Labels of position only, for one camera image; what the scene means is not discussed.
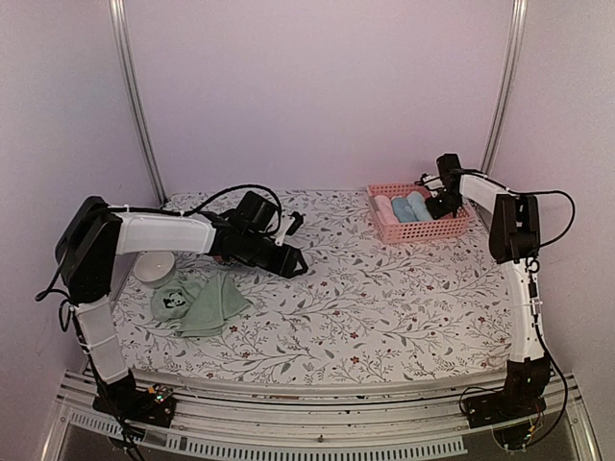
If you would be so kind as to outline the light blue towel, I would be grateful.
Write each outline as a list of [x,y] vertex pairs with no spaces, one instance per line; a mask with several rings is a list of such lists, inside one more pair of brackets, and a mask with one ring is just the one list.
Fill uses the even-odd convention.
[[408,205],[410,206],[416,220],[419,222],[430,222],[433,220],[426,204],[426,199],[418,191],[412,191],[406,196]]

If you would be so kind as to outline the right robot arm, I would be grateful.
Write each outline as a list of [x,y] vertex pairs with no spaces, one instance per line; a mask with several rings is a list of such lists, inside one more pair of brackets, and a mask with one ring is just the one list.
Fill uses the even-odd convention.
[[551,355],[541,335],[537,198],[462,168],[456,154],[440,156],[436,166],[437,176],[424,179],[433,191],[427,199],[429,213],[434,219],[455,216],[469,200],[491,214],[489,252],[504,276],[510,303],[511,348],[504,388],[464,398],[461,411],[473,426],[539,413],[546,408],[543,392],[551,378]]

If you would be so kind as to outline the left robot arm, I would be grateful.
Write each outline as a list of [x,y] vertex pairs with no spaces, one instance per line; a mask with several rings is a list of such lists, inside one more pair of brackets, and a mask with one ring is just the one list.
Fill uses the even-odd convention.
[[143,406],[128,384],[130,371],[111,318],[111,280],[120,255],[172,252],[218,257],[293,279],[308,272],[301,250],[284,239],[303,225],[298,212],[283,215],[278,196],[259,184],[242,184],[239,204],[222,213],[207,209],[222,190],[189,210],[112,206],[85,199],[55,250],[60,294],[74,309],[76,330],[107,403],[123,417]]

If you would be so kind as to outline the rolled blue towel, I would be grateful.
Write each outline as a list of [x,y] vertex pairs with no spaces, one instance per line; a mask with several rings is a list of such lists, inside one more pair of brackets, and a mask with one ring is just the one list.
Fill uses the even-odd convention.
[[395,217],[401,224],[408,224],[417,221],[416,215],[414,214],[407,198],[394,197],[391,200],[391,207]]

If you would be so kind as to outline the rolled pink towel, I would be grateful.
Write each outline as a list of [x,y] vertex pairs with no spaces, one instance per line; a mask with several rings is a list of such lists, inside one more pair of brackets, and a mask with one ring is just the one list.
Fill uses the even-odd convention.
[[374,201],[380,213],[381,220],[386,225],[399,224],[399,220],[393,210],[391,199],[384,195],[377,195],[374,197]]

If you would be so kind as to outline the pink plastic basket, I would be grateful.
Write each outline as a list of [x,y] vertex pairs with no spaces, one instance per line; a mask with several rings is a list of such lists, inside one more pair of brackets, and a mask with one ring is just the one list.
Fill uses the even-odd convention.
[[429,191],[425,187],[411,183],[370,184],[366,187],[366,191],[373,225],[381,242],[385,244],[413,243],[458,237],[467,231],[472,221],[477,217],[472,207],[464,204],[458,210],[456,217],[449,213],[443,218],[431,222],[387,224],[384,222],[381,210],[375,200],[377,196],[382,195],[392,199],[397,196],[405,197],[413,191],[418,191],[425,198],[428,198],[430,196]]

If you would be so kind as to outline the floral table mat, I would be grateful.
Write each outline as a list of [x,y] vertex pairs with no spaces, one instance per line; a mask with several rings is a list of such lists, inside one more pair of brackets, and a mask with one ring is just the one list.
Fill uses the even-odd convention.
[[186,279],[228,276],[249,301],[222,331],[182,338],[154,319],[153,292],[129,279],[112,312],[132,368],[254,383],[368,384],[504,367],[513,349],[504,276],[472,216],[460,237],[385,244],[363,191],[280,193],[304,224],[290,238],[308,266],[283,279],[259,268],[177,257]]

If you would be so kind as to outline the green panda towel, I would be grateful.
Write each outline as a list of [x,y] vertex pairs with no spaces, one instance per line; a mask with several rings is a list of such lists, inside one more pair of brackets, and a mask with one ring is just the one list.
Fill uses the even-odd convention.
[[174,277],[156,289],[150,301],[153,318],[171,323],[179,338],[216,336],[229,319],[250,305],[226,274],[209,280]]

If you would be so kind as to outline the white ceramic bowl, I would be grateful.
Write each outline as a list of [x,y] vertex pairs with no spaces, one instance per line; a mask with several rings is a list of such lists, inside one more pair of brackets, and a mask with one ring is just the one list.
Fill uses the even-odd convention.
[[135,262],[136,279],[146,287],[160,288],[176,272],[176,257],[171,252],[144,252]]

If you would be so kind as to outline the right aluminium frame post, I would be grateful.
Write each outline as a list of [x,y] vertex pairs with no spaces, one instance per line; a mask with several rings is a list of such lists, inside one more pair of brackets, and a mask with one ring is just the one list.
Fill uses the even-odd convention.
[[510,103],[515,76],[523,48],[525,25],[529,2],[514,0],[509,22],[507,44],[504,53],[504,67],[491,121],[486,139],[480,170],[490,174],[496,162],[496,156],[504,131],[504,124]]

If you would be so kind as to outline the aluminium frame post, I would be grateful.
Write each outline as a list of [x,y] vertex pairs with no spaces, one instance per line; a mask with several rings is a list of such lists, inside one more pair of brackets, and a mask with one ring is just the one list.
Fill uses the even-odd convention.
[[160,205],[163,205],[167,200],[167,194],[163,185],[160,167],[156,159],[145,116],[145,110],[138,87],[138,79],[127,21],[126,5],[125,2],[121,0],[110,0],[109,6],[115,46],[135,125],[138,144],[156,200]]
[[523,48],[525,25],[529,2],[514,0],[509,22],[507,44],[504,53],[504,67],[491,121],[486,139],[480,170],[490,174],[496,162],[496,156],[504,131],[504,124],[510,103],[515,76]]

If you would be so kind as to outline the front aluminium rail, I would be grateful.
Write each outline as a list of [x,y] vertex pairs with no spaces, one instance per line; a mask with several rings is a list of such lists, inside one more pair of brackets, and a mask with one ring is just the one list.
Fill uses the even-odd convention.
[[148,460],[597,460],[578,386],[553,378],[532,445],[514,443],[529,418],[474,427],[461,401],[501,387],[504,374],[385,384],[256,384],[135,373],[139,389],[174,391],[169,427],[138,424]]

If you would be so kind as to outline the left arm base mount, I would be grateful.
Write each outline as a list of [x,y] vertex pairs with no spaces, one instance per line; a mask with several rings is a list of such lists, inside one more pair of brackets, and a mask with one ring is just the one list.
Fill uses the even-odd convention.
[[170,388],[159,384],[140,390],[131,381],[117,381],[97,386],[97,396],[92,407],[122,423],[135,422],[169,428],[175,416],[177,400]]

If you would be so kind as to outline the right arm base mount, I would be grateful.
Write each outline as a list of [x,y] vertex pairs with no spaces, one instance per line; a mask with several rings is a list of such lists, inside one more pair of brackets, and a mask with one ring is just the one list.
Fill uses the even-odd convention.
[[538,415],[547,408],[542,397],[515,400],[505,396],[503,391],[463,395],[459,406],[470,428],[498,425]]

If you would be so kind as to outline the left aluminium frame post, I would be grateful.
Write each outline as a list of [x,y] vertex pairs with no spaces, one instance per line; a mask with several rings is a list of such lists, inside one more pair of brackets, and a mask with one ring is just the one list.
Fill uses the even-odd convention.
[[163,185],[160,167],[156,159],[145,116],[145,110],[138,87],[138,79],[127,21],[126,5],[125,2],[121,0],[110,0],[109,6],[115,46],[135,125],[138,144],[156,200],[160,205],[163,205],[167,200],[167,194]]

